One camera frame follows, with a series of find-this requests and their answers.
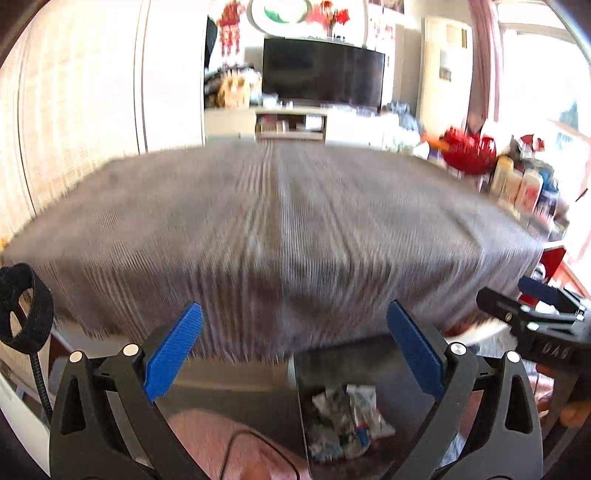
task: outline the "bottle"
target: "bottle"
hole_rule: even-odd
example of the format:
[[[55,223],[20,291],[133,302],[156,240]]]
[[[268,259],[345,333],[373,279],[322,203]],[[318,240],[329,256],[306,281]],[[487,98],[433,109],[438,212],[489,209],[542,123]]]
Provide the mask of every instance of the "bottle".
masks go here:
[[[520,213],[532,214],[540,192],[542,191],[542,185],[544,180],[535,170],[529,168],[525,171],[523,179],[521,180],[521,186],[519,187],[519,193],[515,199],[515,208]]]
[[[492,178],[491,193],[496,196],[501,195],[501,191],[507,180],[507,175],[513,171],[513,160],[502,156],[496,163],[495,175]]]
[[[517,194],[519,193],[519,188],[521,187],[521,180],[523,179],[523,174],[519,170],[513,170],[507,175],[505,180],[505,185],[501,190],[501,198],[513,205],[517,198]]]

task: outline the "air conditioner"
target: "air conditioner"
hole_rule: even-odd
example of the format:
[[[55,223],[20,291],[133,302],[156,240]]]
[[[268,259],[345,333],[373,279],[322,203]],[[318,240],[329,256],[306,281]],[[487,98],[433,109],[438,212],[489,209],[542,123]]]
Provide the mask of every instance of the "air conditioner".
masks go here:
[[[465,122],[472,85],[472,28],[423,18],[417,117],[431,135]]]

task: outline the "tv stand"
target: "tv stand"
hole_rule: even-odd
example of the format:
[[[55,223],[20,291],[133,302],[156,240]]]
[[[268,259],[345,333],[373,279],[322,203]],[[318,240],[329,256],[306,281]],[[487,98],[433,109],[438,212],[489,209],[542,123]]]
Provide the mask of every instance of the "tv stand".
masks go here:
[[[265,119],[269,128],[259,127]],[[398,115],[394,114],[366,117],[339,108],[305,106],[206,109],[204,123],[206,142],[221,138],[305,140],[380,150],[389,147],[400,128]]]

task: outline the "black tv screen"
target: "black tv screen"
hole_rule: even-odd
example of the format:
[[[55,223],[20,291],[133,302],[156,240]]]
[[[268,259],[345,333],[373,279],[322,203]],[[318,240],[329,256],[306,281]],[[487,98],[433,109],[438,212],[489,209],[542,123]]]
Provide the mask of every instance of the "black tv screen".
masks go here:
[[[383,53],[343,43],[266,38],[262,91],[285,100],[381,107]]]

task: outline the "black strap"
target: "black strap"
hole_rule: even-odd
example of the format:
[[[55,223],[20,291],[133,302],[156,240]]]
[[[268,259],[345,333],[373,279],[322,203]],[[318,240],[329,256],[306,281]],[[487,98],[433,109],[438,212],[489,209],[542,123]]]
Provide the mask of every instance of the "black strap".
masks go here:
[[[19,297],[29,288],[33,300],[26,322],[21,322],[21,331],[12,335],[10,313],[22,318]],[[0,268],[0,340],[16,351],[31,355],[36,353],[49,338],[53,324],[53,299],[51,293],[35,271],[27,264]]]

